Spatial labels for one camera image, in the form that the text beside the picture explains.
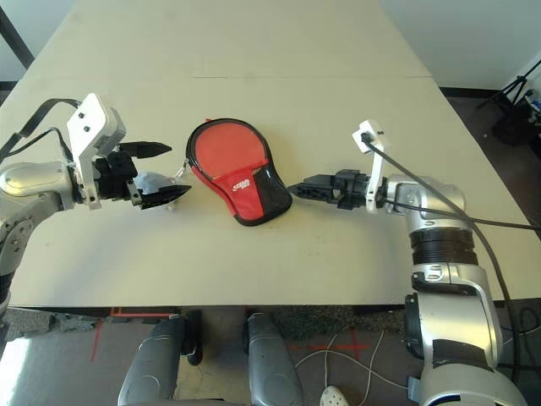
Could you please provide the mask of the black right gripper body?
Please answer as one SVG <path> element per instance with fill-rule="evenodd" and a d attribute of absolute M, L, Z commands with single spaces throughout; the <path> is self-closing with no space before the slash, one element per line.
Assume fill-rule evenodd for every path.
<path fill-rule="evenodd" d="M 358 170 L 342 169 L 332 180 L 336 206 L 343 210 L 352 210 L 366 206 L 366 193 L 370 176 Z"/>

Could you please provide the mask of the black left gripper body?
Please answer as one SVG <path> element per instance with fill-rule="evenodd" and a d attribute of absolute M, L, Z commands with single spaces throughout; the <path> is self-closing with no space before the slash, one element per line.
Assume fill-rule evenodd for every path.
<path fill-rule="evenodd" d="M 113 151 L 93 162 L 95 184 L 100 200 L 130 200 L 134 206 L 142 204 L 141 192 L 134 179 L 138 172 L 129 154 Z"/>

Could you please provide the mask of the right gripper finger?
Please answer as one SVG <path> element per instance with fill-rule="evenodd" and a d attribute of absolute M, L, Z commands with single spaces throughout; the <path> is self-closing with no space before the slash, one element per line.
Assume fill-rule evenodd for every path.
<path fill-rule="evenodd" d="M 291 185 L 289 192 L 300 199 L 322 201 L 327 204 L 337 203 L 334 189 L 327 184 L 310 184 L 302 182 Z"/>
<path fill-rule="evenodd" d="M 305 178 L 301 183 L 305 189 L 334 189 L 335 176 L 326 174 L 317 174 L 308 178 Z"/>

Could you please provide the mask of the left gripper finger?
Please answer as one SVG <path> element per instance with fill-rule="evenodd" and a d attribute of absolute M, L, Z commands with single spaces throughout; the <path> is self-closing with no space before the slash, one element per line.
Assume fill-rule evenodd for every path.
<path fill-rule="evenodd" d="M 191 190 L 190 185 L 171 185 L 160 187 L 156 192 L 145 193 L 139 189 L 140 209 L 146 210 L 153 207 L 168 205 Z"/>
<path fill-rule="evenodd" d="M 172 151 L 171 146 L 160 142 L 135 141 L 120 143 L 117 147 L 119 152 L 124 152 L 138 159 L 152 158 Z"/>

